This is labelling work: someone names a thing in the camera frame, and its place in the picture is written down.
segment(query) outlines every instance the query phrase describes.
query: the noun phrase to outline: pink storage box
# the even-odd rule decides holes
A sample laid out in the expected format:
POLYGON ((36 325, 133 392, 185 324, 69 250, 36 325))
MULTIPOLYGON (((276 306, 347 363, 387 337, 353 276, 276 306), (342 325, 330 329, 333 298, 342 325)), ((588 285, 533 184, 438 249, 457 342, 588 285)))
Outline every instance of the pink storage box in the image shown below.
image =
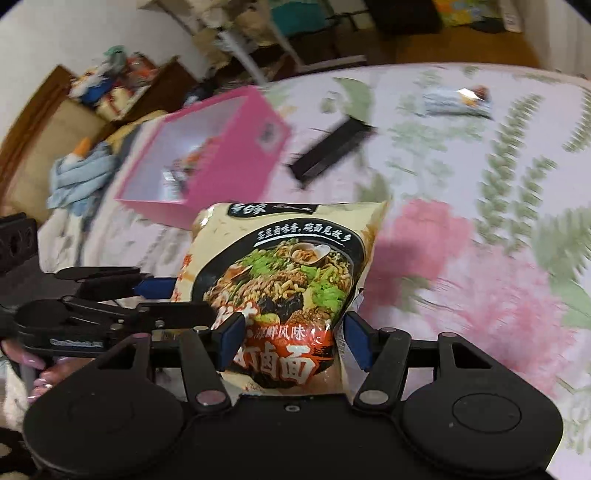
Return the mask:
POLYGON ((190 230, 217 202, 256 202, 279 160, 290 128, 255 87, 216 95, 167 115, 147 141, 116 199, 147 219, 190 230), (209 137, 183 200, 163 202, 163 169, 209 137))

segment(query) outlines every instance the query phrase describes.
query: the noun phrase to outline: hand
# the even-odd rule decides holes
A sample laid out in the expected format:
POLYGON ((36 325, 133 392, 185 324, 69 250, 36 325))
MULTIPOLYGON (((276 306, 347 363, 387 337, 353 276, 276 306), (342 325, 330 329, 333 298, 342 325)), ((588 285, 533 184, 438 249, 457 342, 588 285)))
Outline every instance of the hand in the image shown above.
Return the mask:
POLYGON ((2 341, 2 350, 6 356, 21 365, 43 370, 33 385, 35 388, 29 393, 29 402, 32 403, 50 388, 67 378, 69 375, 87 365, 92 358, 69 358, 58 359, 53 367, 45 369, 45 362, 37 355, 27 352, 16 340, 5 339, 2 341))

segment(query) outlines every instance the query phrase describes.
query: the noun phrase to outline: clothes pile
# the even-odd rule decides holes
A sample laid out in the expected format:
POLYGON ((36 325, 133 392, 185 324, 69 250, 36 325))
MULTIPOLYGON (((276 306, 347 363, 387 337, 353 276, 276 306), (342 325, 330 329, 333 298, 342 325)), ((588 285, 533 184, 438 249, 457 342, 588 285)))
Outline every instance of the clothes pile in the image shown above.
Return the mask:
POLYGON ((70 97, 95 108, 100 116, 111 121, 154 80, 157 70, 140 52, 128 56, 121 45, 114 46, 104 53, 98 65, 72 83, 70 97))

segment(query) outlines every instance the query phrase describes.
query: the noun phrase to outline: light blue cloth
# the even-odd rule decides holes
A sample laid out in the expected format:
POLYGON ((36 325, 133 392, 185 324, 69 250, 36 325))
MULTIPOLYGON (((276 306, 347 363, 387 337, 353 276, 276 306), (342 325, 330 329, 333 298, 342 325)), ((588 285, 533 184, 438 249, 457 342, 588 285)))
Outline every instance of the light blue cloth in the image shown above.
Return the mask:
POLYGON ((57 160, 49 173, 51 195, 47 208, 67 208, 70 213, 86 217, 91 214, 99 190, 110 180, 119 166, 106 142, 99 143, 87 158, 66 164, 57 160))

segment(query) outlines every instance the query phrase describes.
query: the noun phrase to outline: instant noodle package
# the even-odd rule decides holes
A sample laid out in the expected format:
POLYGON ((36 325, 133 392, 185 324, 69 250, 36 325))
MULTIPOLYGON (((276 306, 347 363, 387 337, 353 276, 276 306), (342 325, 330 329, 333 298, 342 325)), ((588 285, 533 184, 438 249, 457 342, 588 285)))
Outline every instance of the instant noodle package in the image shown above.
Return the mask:
POLYGON ((357 298, 386 203, 218 203, 194 224, 173 301, 234 312, 246 338, 224 379, 244 391, 342 391, 335 324, 357 298))

